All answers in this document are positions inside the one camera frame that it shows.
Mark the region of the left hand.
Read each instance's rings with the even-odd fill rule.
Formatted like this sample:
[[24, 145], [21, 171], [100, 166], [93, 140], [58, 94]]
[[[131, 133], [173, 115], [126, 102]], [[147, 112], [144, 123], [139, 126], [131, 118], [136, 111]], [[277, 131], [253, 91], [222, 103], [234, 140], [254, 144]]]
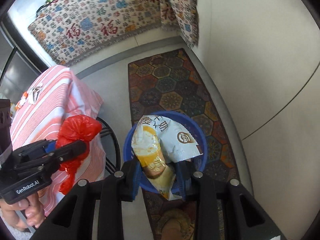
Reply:
[[[38, 228], [45, 220], [43, 205], [38, 193], [29, 195], [27, 199], [9, 205], [1, 199], [1, 210], [4, 220], [13, 228], [24, 231], [29, 226]], [[26, 222], [20, 219], [16, 211], [24, 211]]]

